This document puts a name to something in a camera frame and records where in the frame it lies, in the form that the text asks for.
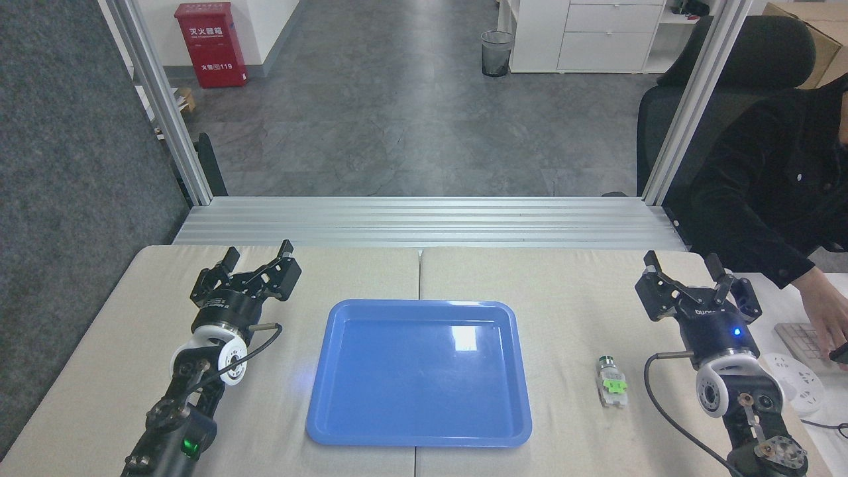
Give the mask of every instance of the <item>beige table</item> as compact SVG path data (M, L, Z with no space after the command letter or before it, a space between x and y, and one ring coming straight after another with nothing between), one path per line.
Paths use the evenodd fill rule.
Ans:
M276 252L242 247L239 270ZM142 433L143 415L169 382L167 360L189 337L188 299L198 271L223 247L145 249L92 324L15 442L0 474L117 475ZM219 434L195 475L442 476L724 475L677 434L644 394L641 368L657 351L682 349L677 324L653 323L633 291L644 252L581 250L333 250L297 248L304 274L286 303L269 300L263 321L281 338L224 395ZM687 284L710 285L695 255L660 253ZM517 449L319 446L305 434L311 387L332 305L347 298L500 300L516 312L533 435ZM259 344L262 337L254 341ZM612 354L628 375L630 405L604 409L594 362ZM658 362L659 399L719 453L719 420L695 400L688 361ZM790 432L811 452L810 476L828 475L791 412Z
M678 281L713 285L697 255L658 255ZM633 290L643 256L643 251L424 250L422 299L499 300L515 312L533 434L524 446L509 450L419 448L416 476L726 475L663 420L645 393L645 360L658 351L682 350L683 344L677 323L669 318L653 323ZM606 354L628 377L626 408L599 403L594 366ZM700 410L689 361L656 362L651 378L666 410L727 455L722 421ZM794 412L784 418L810 452L808 475L830 475Z
M168 362L191 336L197 307L188 299L198 272L226 247L142 250L74 355L14 443L0 474L9 477L116 476L143 432L145 412L164 394ZM267 247L239 247L238 271L266 263ZM268 300L262 322L282 323L280 338L227 389L218 436L195 475L409 476L410 448L315 444L305 432L327 313L347 298L415 299L415 250L296 248L304 272L281 303ZM253 347L270 332L256 334Z

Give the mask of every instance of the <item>wall baseboard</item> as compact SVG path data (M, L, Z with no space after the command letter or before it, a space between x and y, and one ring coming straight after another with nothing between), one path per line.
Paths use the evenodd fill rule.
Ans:
M245 65L248 69L248 79L250 78L265 78L271 72L276 58L280 55L283 45L285 45L289 36L292 34L294 26L300 21L300 16L303 13L304 3L309 0L300 0L298 6L294 8L292 16L288 17L286 25L282 27L280 35L274 41L274 46L271 47L268 56L265 57L265 62L262 65ZM182 80L186 78L194 78L194 67L190 65L165 66L165 75L169 80Z

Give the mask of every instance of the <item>red cabinet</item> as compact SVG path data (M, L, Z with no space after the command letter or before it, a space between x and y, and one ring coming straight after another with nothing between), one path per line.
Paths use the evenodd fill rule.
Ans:
M174 13L200 87L244 86L248 72L229 2L183 3Z

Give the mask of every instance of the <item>blue plastic tray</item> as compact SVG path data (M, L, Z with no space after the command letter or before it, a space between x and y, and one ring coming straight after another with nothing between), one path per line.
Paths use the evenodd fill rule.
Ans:
M330 311L306 420L315 441L516 447L532 427L508 306L345 300Z

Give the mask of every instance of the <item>cardboard box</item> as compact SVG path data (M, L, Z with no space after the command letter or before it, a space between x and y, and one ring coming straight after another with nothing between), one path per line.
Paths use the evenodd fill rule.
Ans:
M848 4L769 3L762 14L797 18L810 29L816 64L800 88L820 87L848 73Z
M174 90L174 99L176 99L176 107L184 115L186 113L194 112L194 108L197 107L197 105L194 103L194 96L192 96L191 88L178 87L176 90Z

